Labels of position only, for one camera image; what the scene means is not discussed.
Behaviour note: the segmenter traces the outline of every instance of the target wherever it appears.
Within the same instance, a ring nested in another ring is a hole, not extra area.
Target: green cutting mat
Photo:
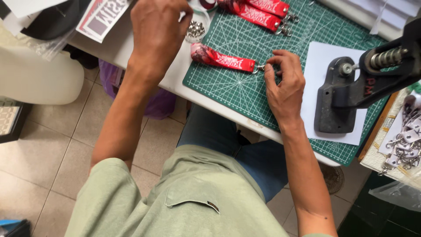
[[[300,22],[290,24],[292,37],[275,36],[225,10],[218,9],[203,43],[222,54],[256,59],[264,63],[272,56],[273,49],[287,49],[301,58],[306,65],[311,41],[368,50],[386,41],[368,34],[360,25],[318,3],[308,0],[290,0],[291,11],[300,16]],[[263,73],[252,75],[193,62],[183,84],[262,125],[279,131],[269,109]],[[369,107],[365,118],[362,139],[381,112],[386,98]],[[310,139],[313,150],[345,166],[354,158],[358,147],[345,143]]]

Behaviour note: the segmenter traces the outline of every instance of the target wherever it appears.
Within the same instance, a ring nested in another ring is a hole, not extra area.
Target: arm
[[[186,15],[178,22],[181,11]],[[91,167],[115,157],[131,168],[150,93],[176,57],[192,13],[186,0],[139,0],[131,10],[133,52],[95,144]]]
[[[284,141],[299,236],[321,233],[336,237],[329,192],[300,116],[305,85],[300,59],[286,50],[274,50],[273,54],[265,66],[266,94]],[[278,85],[271,64],[281,66]]]

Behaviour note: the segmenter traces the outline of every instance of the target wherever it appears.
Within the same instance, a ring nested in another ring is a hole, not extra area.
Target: white table
[[[342,13],[346,17],[354,20],[355,22],[366,26],[367,28],[371,28],[371,25],[375,21],[375,17],[349,5],[346,2],[338,0],[320,1]],[[78,33],[70,41],[70,44],[116,66],[126,68],[128,59],[133,50],[133,31],[129,13],[130,11],[125,12],[117,24],[108,33],[102,44],[95,42],[80,33]],[[398,31],[393,27],[382,23],[379,27],[379,35],[387,40],[393,40],[400,37],[402,35],[402,31]],[[241,124],[244,127],[247,127],[269,139],[282,143],[280,133],[264,127],[263,125],[247,118],[246,116],[184,86],[182,81],[191,62],[190,43],[184,41],[179,53],[177,54],[174,62],[168,69],[164,79],[161,81],[159,86],[206,109],[220,114],[227,119]],[[333,160],[324,157],[317,152],[315,152],[315,155],[319,161],[327,165],[340,165],[339,163],[334,162]]]

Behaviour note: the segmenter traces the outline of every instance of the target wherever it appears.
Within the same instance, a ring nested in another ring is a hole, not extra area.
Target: person
[[[186,13],[181,20],[180,12]],[[192,105],[160,181],[141,196],[130,169],[142,116],[192,14],[186,0],[138,0],[131,10],[133,52],[65,236],[287,237],[266,202],[289,181],[299,235],[336,237],[329,193],[300,117],[300,59],[286,50],[274,50],[264,70],[283,146],[271,140],[240,145],[234,122]],[[278,85],[273,64],[282,69]]]

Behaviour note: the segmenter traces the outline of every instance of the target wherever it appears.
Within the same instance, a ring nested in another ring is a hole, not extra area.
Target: green shirt
[[[232,157],[183,145],[165,162],[158,184],[142,197],[117,158],[92,168],[66,237],[288,237],[257,183]],[[306,237],[329,237],[309,234]]]

